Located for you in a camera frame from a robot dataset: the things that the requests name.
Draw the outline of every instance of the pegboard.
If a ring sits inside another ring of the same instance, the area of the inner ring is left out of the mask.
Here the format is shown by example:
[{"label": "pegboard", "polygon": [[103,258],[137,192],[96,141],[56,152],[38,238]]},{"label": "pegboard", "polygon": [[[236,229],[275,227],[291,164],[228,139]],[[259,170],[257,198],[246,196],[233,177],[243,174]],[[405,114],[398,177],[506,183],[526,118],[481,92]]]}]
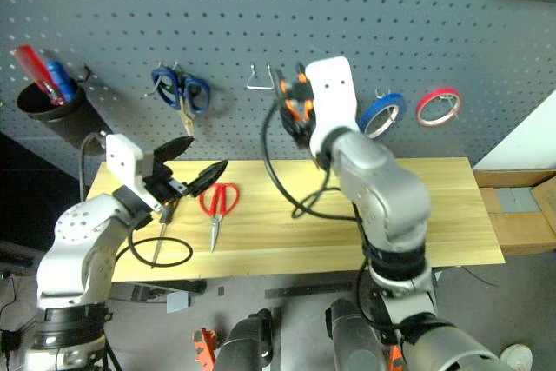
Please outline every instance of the pegboard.
[{"label": "pegboard", "polygon": [[[479,161],[554,90],[554,0],[0,0],[0,129],[70,174],[77,153],[17,109],[30,81],[9,53],[29,43],[72,76],[94,71],[87,95],[115,132],[154,148],[184,130],[152,89],[159,61],[206,79],[207,114],[183,159],[261,158],[269,92],[245,89],[249,65],[293,77],[297,61],[344,55],[360,113],[375,90],[401,93],[408,111],[381,141],[397,156]],[[463,98],[457,120],[422,128],[417,102],[442,85]],[[275,158],[307,158],[277,119]],[[88,161],[90,178],[101,157]]]}]

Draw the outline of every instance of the gray floor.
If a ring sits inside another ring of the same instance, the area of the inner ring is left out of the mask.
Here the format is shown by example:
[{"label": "gray floor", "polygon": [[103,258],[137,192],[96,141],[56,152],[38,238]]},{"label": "gray floor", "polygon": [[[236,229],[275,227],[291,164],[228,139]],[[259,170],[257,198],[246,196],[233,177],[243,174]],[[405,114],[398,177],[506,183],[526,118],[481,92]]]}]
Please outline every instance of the gray floor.
[{"label": "gray floor", "polygon": [[[508,257],[506,265],[469,268],[498,287],[479,282],[461,268],[442,273],[437,289],[440,314],[453,321],[496,354],[521,342],[533,351],[533,370],[556,369],[556,253]],[[281,313],[281,354],[272,371],[334,370],[332,342],[326,335],[324,310],[336,298],[350,293],[265,298],[269,288],[346,285],[354,273],[273,275],[209,280],[205,294],[191,306],[167,314],[164,304],[109,301],[114,319],[106,333],[124,369],[151,371],[200,370],[194,363],[191,333],[215,328],[225,336],[234,323],[260,308]],[[0,282],[0,302],[11,299],[7,281]],[[34,312],[33,277],[17,279],[17,305],[7,308],[2,328],[17,328]],[[224,287],[224,295],[217,294]],[[129,285],[116,284],[113,296],[125,296]],[[10,370],[17,370],[18,358]]]}]

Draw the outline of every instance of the tape roll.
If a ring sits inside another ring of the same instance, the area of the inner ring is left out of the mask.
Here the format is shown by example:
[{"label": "tape roll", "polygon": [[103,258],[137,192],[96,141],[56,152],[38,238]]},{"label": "tape roll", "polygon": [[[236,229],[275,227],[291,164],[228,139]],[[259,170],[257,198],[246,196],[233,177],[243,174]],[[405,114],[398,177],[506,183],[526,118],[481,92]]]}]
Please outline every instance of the tape roll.
[{"label": "tape roll", "polygon": [[[374,120],[383,112],[390,112],[387,120],[377,129],[370,130]],[[386,95],[371,104],[363,113],[357,124],[359,129],[369,138],[377,139],[384,135],[388,129],[400,119],[406,111],[406,101],[402,95],[393,93]]]},{"label": "tape roll", "polygon": [[[446,99],[450,101],[452,106],[451,109],[444,116],[438,117],[436,119],[423,118],[423,116],[421,115],[423,109],[430,102],[432,102],[434,99],[437,98]],[[419,125],[427,128],[432,128],[450,122],[458,115],[460,110],[461,110],[461,97],[458,91],[451,87],[441,87],[440,89],[437,89],[431,93],[426,94],[419,101],[419,103],[417,104],[417,108],[415,108],[415,115],[417,116],[417,122],[419,122]]]}]

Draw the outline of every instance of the red-handled scissors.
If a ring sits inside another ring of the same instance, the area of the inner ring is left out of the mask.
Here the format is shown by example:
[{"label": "red-handled scissors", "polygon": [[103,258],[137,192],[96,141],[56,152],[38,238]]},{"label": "red-handled scissors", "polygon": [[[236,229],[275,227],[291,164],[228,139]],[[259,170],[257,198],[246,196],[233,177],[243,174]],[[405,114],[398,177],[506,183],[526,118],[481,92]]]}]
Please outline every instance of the red-handled scissors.
[{"label": "red-handled scissors", "polygon": [[[213,187],[215,188],[215,193],[210,201],[210,209],[207,209],[207,206],[205,205],[205,192],[203,191],[199,195],[199,204],[201,205],[201,209],[210,216],[210,222],[212,224],[210,252],[215,251],[216,239],[218,239],[218,232],[220,231],[220,222],[222,221],[222,218],[231,212],[235,205],[240,201],[240,190],[236,184],[233,184],[232,182],[218,182],[211,186],[211,188]],[[227,188],[231,188],[235,192],[235,199],[229,206],[226,205]]]}]

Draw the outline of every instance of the black pencil holder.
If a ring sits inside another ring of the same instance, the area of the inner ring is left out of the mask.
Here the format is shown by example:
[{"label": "black pencil holder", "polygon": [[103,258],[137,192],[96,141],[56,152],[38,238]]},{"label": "black pencil holder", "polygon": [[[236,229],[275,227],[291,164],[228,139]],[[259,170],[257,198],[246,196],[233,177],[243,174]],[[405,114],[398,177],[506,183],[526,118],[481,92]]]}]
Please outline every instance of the black pencil holder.
[{"label": "black pencil holder", "polygon": [[[90,104],[83,88],[78,88],[71,102],[55,106],[50,99],[32,83],[19,94],[17,107],[28,117],[39,121],[65,142],[79,149],[85,136],[90,132],[103,130],[110,132],[106,122]],[[87,147],[87,154],[95,156],[104,153],[96,141]]]}]

